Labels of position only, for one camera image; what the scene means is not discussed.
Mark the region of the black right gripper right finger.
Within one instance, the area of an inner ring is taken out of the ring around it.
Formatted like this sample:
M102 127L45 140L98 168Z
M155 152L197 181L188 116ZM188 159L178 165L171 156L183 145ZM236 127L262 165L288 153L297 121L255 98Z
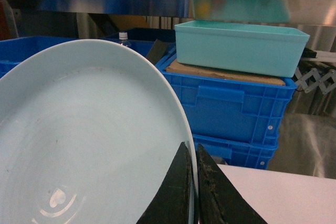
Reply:
M200 223L266 223L201 144L196 157Z

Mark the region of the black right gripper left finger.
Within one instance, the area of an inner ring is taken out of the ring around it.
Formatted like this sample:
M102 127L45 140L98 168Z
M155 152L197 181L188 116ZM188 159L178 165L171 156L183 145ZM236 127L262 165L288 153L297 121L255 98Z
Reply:
M189 223L192 163L182 142L147 209L137 223Z

